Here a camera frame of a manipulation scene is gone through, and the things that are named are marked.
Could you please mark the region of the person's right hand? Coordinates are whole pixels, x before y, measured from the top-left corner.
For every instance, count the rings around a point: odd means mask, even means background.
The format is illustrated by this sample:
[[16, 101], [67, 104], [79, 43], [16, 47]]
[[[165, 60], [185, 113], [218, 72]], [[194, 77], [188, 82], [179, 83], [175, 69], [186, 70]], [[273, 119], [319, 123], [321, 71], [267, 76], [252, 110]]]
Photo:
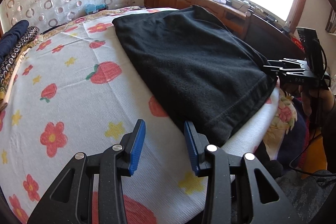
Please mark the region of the person's right hand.
[[330, 88], [327, 90], [313, 90], [306, 86], [299, 86], [302, 107], [306, 116], [312, 113], [328, 114], [335, 103], [335, 96]]

